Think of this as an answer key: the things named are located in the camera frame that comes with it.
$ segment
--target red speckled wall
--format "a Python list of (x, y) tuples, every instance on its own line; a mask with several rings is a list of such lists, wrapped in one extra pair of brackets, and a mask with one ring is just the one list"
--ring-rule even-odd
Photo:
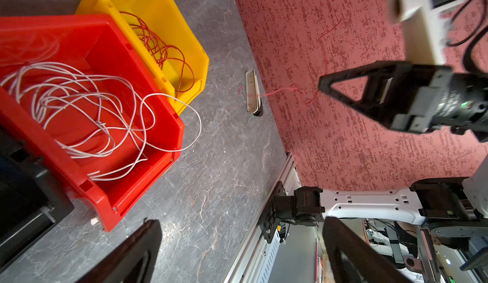
[[(340, 190), (402, 187), (430, 177), (471, 175), (488, 153), (471, 134), (448, 128), (428, 135), (388, 131), (317, 91), (325, 73), (404, 59), (402, 33), (387, 21), (387, 0), (236, 0), (266, 91), (295, 84), (301, 91), (269, 97), (285, 149), (306, 185)], [(476, 0), (456, 22), (458, 40), (480, 17)], [(342, 22), (325, 36), (339, 20)], [(487, 69), (487, 37), (475, 48)], [(447, 50), (461, 68), (466, 45)], [(361, 81), (340, 87), (361, 96)]]

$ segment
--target white bracket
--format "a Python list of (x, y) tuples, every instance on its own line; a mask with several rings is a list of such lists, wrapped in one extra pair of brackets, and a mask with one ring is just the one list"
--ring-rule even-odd
[(320, 193), (320, 202), (325, 207), (326, 216), (337, 218), (376, 218), (390, 219), (423, 225), (425, 217), (417, 193), (409, 188), (387, 191), (332, 191), (324, 189)]

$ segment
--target yellow plastic bin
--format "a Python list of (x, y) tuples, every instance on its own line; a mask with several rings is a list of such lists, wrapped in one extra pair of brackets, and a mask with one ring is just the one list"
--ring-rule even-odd
[[(137, 20), (120, 11), (137, 15), (166, 44), (180, 48), (185, 55), (186, 62), (195, 74), (195, 84), (192, 89), (180, 92), (176, 96), (182, 63), (177, 60), (167, 60), (161, 69), (129, 26), (129, 23), (137, 24)], [(82, 0), (76, 14), (110, 14), (137, 50), (152, 73), (156, 85), (163, 93), (190, 103), (204, 90), (208, 71), (208, 55), (186, 24), (174, 0)], [(169, 56), (180, 58), (180, 53), (176, 49), (169, 49)], [(188, 67), (185, 67), (180, 91), (191, 87), (192, 82), (192, 73)], [(178, 114), (181, 114), (186, 107), (171, 98), (168, 98), (168, 101)]]

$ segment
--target gray marble surface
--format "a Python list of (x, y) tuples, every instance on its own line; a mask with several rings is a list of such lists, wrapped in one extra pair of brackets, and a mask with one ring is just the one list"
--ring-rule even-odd
[[(2, 15), (73, 13), (79, 0), (2, 0)], [(134, 232), (143, 218), (163, 233), (152, 282), (220, 282), (285, 160), (271, 110), (246, 112), (245, 72), (257, 68), (234, 0), (175, 0), (210, 57), (197, 143), (148, 190), (110, 233), (95, 212), (75, 210), (3, 274), (7, 282), (74, 282)], [(184, 145), (197, 132), (191, 111)]]

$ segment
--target white wire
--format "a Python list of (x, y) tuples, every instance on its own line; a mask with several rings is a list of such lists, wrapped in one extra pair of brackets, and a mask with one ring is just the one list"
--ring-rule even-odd
[[(66, 76), (55, 76), (49, 79), (46, 79), (42, 83), (36, 83), (32, 85), (22, 85), (22, 77), (25, 73), (32, 69), (39, 69), (45, 70), (52, 73), (61, 73)], [(111, 93), (101, 92), (96, 85), (98, 81), (105, 81), (105, 80), (116, 80), (119, 81), (121, 84), (125, 85), (127, 88), (130, 89), (133, 99), (133, 110), (131, 113), (128, 113), (127, 116), (130, 116), (129, 121), (126, 121), (126, 118), (123, 116), (123, 104), (120, 99)], [(85, 86), (85, 83), (90, 84), (92, 87), (89, 89)], [(200, 137), (202, 133), (202, 120), (198, 112), (192, 108), (190, 105), (186, 104), (185, 102), (179, 100), (176, 97), (164, 94), (164, 93), (152, 93), (144, 96), (141, 98), (139, 94), (135, 91), (131, 83), (121, 77), (116, 76), (107, 76), (107, 75), (86, 75), (81, 71), (77, 70), (76, 68), (59, 62), (39, 62), (33, 63), (27, 66), (21, 67), (17, 72), (14, 72), (6, 77), (0, 82), (0, 86), (5, 87), (5, 89), (12, 95), (17, 103), (21, 104), (22, 99), (28, 95), (30, 92), (32, 94), (30, 104), (26, 109), (30, 109), (30, 114), (34, 120), (36, 120), (44, 129), (47, 129), (49, 123), (55, 119), (55, 117), (64, 111), (65, 109), (71, 107), (76, 109), (80, 112), (83, 116), (85, 116), (88, 121), (94, 124), (97, 129), (92, 131), (91, 133), (87, 134), (85, 137), (81, 138), (78, 142), (66, 145), (58, 140), (56, 142), (70, 155), (71, 158), (79, 159), (79, 158), (89, 158), (89, 157), (96, 157), (102, 158), (111, 155), (117, 148), (119, 148), (127, 139), (127, 137), (131, 137), (132, 142), (136, 146), (138, 155), (134, 162), (127, 164), (119, 169), (101, 173), (100, 170), (96, 172), (89, 173), (88, 176), (94, 181), (113, 181), (119, 178), (122, 178), (129, 174), (132, 169), (135, 167), (136, 164), (142, 161), (147, 161), (148, 158), (144, 155), (144, 148), (145, 146), (150, 146), (157, 150), (163, 152), (180, 152), (184, 151), (190, 146), (192, 146)], [(156, 116), (152, 108), (146, 103), (146, 99), (152, 96), (165, 96), (172, 98), (184, 105), (188, 108), (192, 109), (198, 117), (198, 121), (200, 123), (200, 128), (198, 131), (198, 135), (195, 140), (192, 141), (188, 146), (175, 149), (175, 150), (167, 150), (157, 146), (154, 146), (147, 142), (147, 131), (153, 128), (156, 125)], [(88, 103), (92, 104), (93, 106), (97, 107), (96, 117), (91, 117), (85, 110), (80, 108), (77, 103), (78, 101), (88, 101)], [(110, 108), (103, 106), (102, 102), (108, 102), (115, 110), (111, 110)], [(141, 129), (135, 128), (133, 123), (136, 117), (137, 107), (139, 106), (139, 116), (141, 119)], [(148, 109), (151, 117), (152, 117), (152, 124), (149, 127), (146, 127), (145, 121), (143, 118), (143, 108)], [(101, 121), (101, 113), (105, 111), (106, 113), (114, 116), (120, 121), (123, 127), (120, 126), (107, 126), (107, 123)], [(116, 142), (114, 137), (110, 134), (110, 130), (125, 130), (125, 135), (119, 142)], [(143, 137), (139, 137), (136, 131), (143, 132)], [(89, 142), (96, 134), (102, 133), (106, 135), (107, 142), (106, 144), (101, 147), (96, 152), (88, 152), (78, 149), (83, 144)], [(105, 176), (109, 176), (115, 174), (120, 171), (125, 172), (119, 176), (111, 177), (111, 178), (102, 178)]]

